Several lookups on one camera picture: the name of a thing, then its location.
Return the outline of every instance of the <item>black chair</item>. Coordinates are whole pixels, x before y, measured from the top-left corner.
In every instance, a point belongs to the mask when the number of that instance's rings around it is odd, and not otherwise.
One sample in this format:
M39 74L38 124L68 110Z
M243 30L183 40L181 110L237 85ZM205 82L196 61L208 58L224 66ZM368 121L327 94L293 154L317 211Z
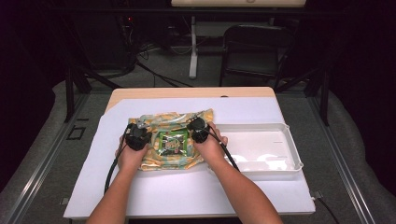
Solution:
M223 37L219 86L226 75L282 78L282 67L294 44L294 35L283 27L235 25Z

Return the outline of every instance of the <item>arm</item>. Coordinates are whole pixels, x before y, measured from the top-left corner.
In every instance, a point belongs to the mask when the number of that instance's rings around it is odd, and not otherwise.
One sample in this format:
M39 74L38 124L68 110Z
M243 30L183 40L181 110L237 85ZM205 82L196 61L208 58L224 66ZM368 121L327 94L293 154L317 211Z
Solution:
M227 145L227 137L221 137L215 124L209 122L209 125L216 130L216 135L224 145ZM218 177L228 200L243 223L282 223L262 190L224 159L219 142L214 137L209 135L205 142L194 143L194 146Z
M135 151L124 143L119 157L119 172L108 188L105 196L96 205L87 223L124 223L128 195L134 176L148 151L148 145Z

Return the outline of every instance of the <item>white tray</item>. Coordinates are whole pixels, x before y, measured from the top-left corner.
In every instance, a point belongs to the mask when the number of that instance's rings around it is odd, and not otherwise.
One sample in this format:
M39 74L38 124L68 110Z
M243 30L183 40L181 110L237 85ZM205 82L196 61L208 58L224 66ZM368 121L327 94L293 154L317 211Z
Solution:
M284 123L216 126L228 137L227 148L244 175L290 175L304 166Z

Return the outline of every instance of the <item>desk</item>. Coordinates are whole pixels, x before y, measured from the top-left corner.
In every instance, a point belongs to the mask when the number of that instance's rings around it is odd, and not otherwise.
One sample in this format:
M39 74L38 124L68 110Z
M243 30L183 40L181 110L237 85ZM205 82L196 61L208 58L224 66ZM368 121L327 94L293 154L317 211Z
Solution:
M86 218L99 203L114 150L128 118L167 111L193 112L208 107L214 109L216 123L284 122L270 88L114 90L64 217ZM255 183L267 194L279 214L315 212L303 171L287 180L278 178ZM132 218L232 216L235 216L234 210L217 178L208 172L206 163L189 170L138 172L127 208L127 217Z
M172 7L304 7L305 0L172 0ZM216 36L223 36L224 32L232 25L239 24L237 22L226 22L224 24L214 24L214 28L218 33ZM195 17L191 18L191 63L189 77L194 79L197 77L198 54L196 48L196 36L199 33L196 30L198 26Z

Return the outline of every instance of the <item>wire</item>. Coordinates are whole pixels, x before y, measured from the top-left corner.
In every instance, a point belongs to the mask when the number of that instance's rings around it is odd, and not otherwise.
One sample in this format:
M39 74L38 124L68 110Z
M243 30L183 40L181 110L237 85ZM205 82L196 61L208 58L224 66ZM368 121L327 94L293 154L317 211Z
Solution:
M192 50L192 47L179 47L179 48L188 48L187 50L185 50L185 51L183 51L183 52L178 52L177 50L175 50L175 48L177 48L177 47L170 47L169 49L172 51L172 52L174 52L175 54L178 54L178 55L183 55L183 54L186 54L186 53L188 53L188 52L190 52L191 50Z
M208 132L210 135L212 135L219 143L221 148L223 149L223 151L225 152L225 154L227 155L228 160L231 162L231 164L233 165L233 168L235 168L237 171L239 171L238 166L236 165L235 161L233 160L233 157L230 154L230 151L228 151L227 146L224 145L224 143L221 142L221 140L218 138L218 136L216 135L215 130L212 128L212 126L209 126L210 129L213 131L213 133Z
M157 73L155 73L154 71L152 71L152 70L150 70L149 68L147 68L145 65L143 65L143 64L142 64L141 62L139 62L139 61L136 62L136 65L138 65L138 66L140 66L141 68L145 69L146 71L150 72L150 73L151 73L152 75L154 75L155 77L159 77L159 78L162 79L164 82L168 83L169 85L171 85L171 86L173 86L173 87L179 87L177 84L175 84L175 83L173 83L173 82L179 83L179 84L181 84L181 85L185 85L185 86L187 86L187 87L193 87L192 85L189 85L189 84L187 84L187 83L184 83L184 82L181 82L181 81L172 79L172 78L170 78L170 77L165 77L165 76L162 76L162 75L160 75L160 74L157 74Z
M332 218L334 219L335 223L340 223L337 219L337 217L335 216L335 214L332 212L332 209L330 209L330 207L321 199L321 198L317 198L318 201L320 201L323 206L325 206L325 208L329 211L330 215L332 215Z
M119 162L119 156L120 156L121 152L122 152L122 151L125 149L125 147L126 147L126 145L123 147L122 144L123 144L124 141L125 141L126 131L127 131L129 128L131 128L131 124L128 124L128 125L126 126L125 131L124 131L124 133L123 133L123 135L122 135L122 139L121 139L120 144L119 144L119 151L118 151L118 153L117 153L117 155L116 155L116 159L114 159L113 164L111 164L110 170L108 171L108 174L107 174L106 183L105 183L105 192L104 192L104 193L106 193L107 190L108 190L108 186L110 185L110 179L111 179L111 176L113 175L114 168L116 168L116 165L117 165L118 162Z
M131 73L132 71L134 71L134 65L129 65L128 67L126 67L125 69L123 69L120 73L116 73L116 74L110 74L110 75L101 75L102 77L105 77L107 79L111 79L111 78L115 78L115 77L123 77L128 75L129 73Z
M153 80L152 80L152 88L155 88L155 75L154 74L152 74L152 78L153 78Z
M186 26L187 26L187 29L189 29L189 31L190 31L190 33L191 33L191 28L190 28L190 25L187 23L186 18L185 18L185 17L182 17L182 18L183 18L184 23L185 23Z
M149 59L149 44L146 43L145 46L140 48L139 56L144 59L148 60Z

